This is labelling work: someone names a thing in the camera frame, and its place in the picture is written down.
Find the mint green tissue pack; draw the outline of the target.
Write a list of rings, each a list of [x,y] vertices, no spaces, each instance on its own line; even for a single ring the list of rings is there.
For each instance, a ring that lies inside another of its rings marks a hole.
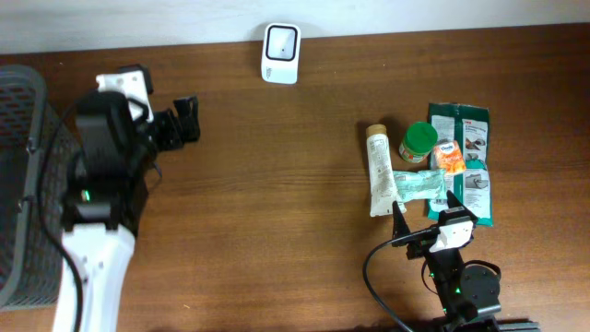
[[[393,172],[398,198],[402,203],[412,200],[444,200],[446,198],[445,170]]]

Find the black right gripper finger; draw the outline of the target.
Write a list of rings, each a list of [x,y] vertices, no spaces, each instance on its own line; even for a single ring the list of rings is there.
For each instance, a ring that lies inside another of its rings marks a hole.
[[[446,202],[448,206],[447,210],[466,210],[466,207],[461,203],[461,201],[454,195],[454,193],[451,190],[448,190],[446,192]]]
[[[393,208],[393,234],[391,245],[393,247],[400,247],[406,245],[408,242],[408,236],[410,235],[409,227],[407,226],[404,214],[400,209],[397,201],[392,204]]]

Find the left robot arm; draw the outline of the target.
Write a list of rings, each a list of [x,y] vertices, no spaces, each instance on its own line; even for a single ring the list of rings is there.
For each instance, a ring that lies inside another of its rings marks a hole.
[[[148,200],[145,176],[163,151],[200,137],[198,98],[151,114],[146,102],[93,91],[76,105],[82,148],[68,162],[61,197],[65,260],[55,331],[113,331],[124,277]]]

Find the orange tissue box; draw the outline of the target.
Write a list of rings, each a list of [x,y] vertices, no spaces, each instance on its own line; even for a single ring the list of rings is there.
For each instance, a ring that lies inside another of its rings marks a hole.
[[[466,171],[466,163],[456,141],[438,144],[433,149],[435,164],[447,176],[455,176]]]

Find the green lid jar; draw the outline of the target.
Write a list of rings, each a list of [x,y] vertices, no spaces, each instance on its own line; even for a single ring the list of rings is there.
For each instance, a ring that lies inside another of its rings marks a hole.
[[[404,134],[399,146],[399,154],[407,162],[422,162],[428,157],[437,141],[438,133],[431,124],[416,122]]]

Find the white cream tube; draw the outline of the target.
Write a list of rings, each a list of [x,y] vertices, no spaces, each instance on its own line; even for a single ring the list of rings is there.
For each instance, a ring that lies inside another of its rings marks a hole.
[[[392,215],[394,207],[407,211],[400,200],[391,163],[389,139],[383,124],[373,124],[366,129],[366,146],[371,188],[370,216]]]

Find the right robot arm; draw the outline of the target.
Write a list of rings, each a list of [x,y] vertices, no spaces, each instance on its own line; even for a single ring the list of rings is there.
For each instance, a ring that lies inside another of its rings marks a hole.
[[[422,258],[430,273],[444,316],[434,321],[434,331],[538,331],[531,321],[499,321],[502,306],[501,269],[482,260],[466,261],[460,250],[474,240],[478,217],[452,193],[448,208],[436,223],[412,232],[397,203],[393,204],[394,245],[407,248],[409,260]]]

